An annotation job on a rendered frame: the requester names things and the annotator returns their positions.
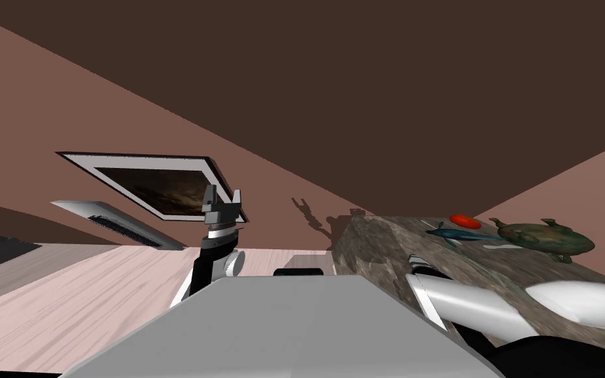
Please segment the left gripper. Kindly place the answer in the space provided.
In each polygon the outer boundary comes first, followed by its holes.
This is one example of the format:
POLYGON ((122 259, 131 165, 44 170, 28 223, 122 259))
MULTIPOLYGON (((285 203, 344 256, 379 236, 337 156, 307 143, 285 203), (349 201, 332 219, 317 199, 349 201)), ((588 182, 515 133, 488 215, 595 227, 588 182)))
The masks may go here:
POLYGON ((232 202, 217 202, 217 186, 208 184, 203 196, 202 213, 208 225, 237 222, 241 212, 241 190, 234 190, 232 202))

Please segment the white framed dark picture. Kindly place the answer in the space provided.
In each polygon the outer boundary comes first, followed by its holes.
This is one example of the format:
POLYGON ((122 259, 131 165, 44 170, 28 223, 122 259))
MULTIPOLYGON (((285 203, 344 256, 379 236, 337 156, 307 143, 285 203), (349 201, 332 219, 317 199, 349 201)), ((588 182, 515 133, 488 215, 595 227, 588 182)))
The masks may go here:
POLYGON ((217 187, 219 202, 233 192, 207 156, 59 152, 63 159, 163 221, 201 222, 203 195, 217 187))

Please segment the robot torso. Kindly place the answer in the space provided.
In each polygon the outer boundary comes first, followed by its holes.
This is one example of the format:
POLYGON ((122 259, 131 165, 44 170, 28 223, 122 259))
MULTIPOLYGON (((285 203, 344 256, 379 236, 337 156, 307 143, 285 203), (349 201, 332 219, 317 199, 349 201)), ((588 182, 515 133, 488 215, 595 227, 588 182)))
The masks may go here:
POLYGON ((361 276, 222 278, 60 378, 504 378, 361 276))

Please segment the grey marble table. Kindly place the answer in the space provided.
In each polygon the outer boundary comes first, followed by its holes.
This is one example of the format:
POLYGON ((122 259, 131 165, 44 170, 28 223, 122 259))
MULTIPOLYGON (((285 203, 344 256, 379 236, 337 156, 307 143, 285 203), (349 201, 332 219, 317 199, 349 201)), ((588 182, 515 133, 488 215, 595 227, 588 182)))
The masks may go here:
POLYGON ((467 241, 448 244, 427 234, 436 218, 355 216, 335 243, 339 274, 358 274, 411 308, 417 303, 407 286, 408 258, 417 255, 450 278, 495 291, 542 335, 573 339, 605 348, 605 329, 575 324, 533 300, 526 288, 576 280, 605 284, 605 276, 580 264, 553 261, 544 253, 509 249, 506 243, 467 241))

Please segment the blue dolphin figure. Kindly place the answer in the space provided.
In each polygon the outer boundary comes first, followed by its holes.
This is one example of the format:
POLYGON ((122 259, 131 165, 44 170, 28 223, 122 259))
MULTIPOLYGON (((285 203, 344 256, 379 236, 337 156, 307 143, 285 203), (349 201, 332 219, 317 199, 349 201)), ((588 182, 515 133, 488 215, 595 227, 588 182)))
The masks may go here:
POLYGON ((425 233, 443 238, 452 247, 455 247, 453 240, 467 242, 480 240, 505 241, 505 238, 476 234, 461 229, 444 228, 444 221, 440 221, 435 229, 427 229, 425 233))

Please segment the red tomato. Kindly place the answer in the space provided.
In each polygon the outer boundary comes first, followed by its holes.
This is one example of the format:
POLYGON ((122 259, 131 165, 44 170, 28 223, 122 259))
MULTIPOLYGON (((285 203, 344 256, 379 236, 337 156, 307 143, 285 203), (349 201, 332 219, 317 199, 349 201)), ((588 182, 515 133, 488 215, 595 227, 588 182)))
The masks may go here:
POLYGON ((453 214, 449 217, 449 221, 468 229, 479 229, 482 226, 479 220, 463 214, 453 214))

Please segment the green bronze teapot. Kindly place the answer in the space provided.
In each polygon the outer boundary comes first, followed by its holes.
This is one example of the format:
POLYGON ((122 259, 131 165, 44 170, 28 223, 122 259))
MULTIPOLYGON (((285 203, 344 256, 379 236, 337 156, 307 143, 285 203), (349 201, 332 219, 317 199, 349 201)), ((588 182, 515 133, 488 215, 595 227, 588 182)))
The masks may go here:
POLYGON ((587 253, 595 248, 588 237, 558 224, 554 219, 542 219, 543 224, 506 224, 491 218, 497 233, 514 245, 547 254, 558 263, 572 264, 572 257, 587 253))

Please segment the white wall air conditioner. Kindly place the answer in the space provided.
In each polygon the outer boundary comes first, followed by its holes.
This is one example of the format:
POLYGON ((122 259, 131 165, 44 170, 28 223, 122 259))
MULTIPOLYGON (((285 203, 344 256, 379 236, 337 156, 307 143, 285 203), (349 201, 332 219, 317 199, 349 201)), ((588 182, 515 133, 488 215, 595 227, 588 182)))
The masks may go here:
POLYGON ((56 200, 52 204, 148 247, 169 251, 186 248, 179 241, 103 201, 56 200))

